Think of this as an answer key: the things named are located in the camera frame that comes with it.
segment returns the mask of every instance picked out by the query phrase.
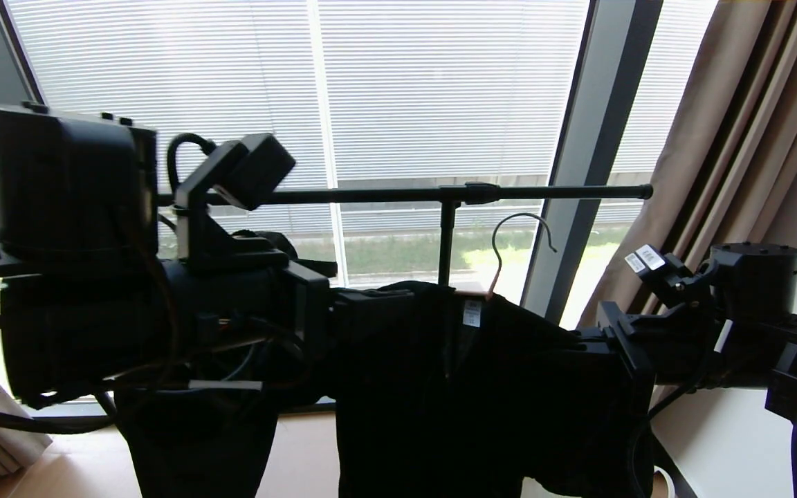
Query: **wall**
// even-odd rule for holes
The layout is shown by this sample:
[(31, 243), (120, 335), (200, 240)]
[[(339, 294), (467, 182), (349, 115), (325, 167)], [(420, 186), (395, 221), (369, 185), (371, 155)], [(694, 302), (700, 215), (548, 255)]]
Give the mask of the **wall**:
[[(797, 247), (797, 177), (765, 241)], [(654, 432), (699, 498), (791, 496), (791, 423), (763, 406), (763, 391), (705, 391), (655, 419)]]

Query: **clothing tag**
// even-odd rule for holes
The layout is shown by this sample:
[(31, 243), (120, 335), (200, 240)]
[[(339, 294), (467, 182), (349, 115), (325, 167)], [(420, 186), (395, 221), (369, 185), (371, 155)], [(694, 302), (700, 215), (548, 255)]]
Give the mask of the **clothing tag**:
[(479, 328), (482, 325), (482, 302), (467, 300), (463, 303), (463, 324)]
[(645, 265), (648, 265), (648, 268), (658, 269), (666, 264), (663, 257), (649, 245), (641, 246), (635, 253), (641, 258), (641, 261), (645, 262)]
[(641, 273), (645, 269), (645, 264), (641, 262), (639, 256), (635, 255), (635, 252), (630, 252), (629, 255), (626, 256), (626, 264), (636, 273)]

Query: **white sticker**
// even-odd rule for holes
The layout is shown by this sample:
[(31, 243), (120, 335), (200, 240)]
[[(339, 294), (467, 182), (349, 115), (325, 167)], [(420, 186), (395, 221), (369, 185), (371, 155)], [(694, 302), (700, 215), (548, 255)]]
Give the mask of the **white sticker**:
[(645, 269), (645, 264), (641, 262), (639, 256), (635, 255), (635, 252), (630, 252), (629, 255), (626, 256), (626, 264), (628, 264), (629, 267), (632, 268), (632, 271), (636, 273), (639, 273)]
[(645, 262), (645, 265), (648, 265), (648, 268), (658, 269), (666, 264), (663, 257), (654, 251), (651, 246), (646, 244), (641, 246), (635, 253), (641, 258), (641, 261)]
[(470, 327), (482, 325), (482, 302), (468, 300), (463, 304), (463, 324)]

